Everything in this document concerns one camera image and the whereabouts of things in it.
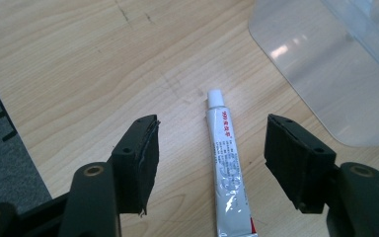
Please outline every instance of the white cap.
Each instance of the white cap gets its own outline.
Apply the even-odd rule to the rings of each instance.
[[[208,108],[224,107],[223,96],[220,90],[210,90],[208,92]]]

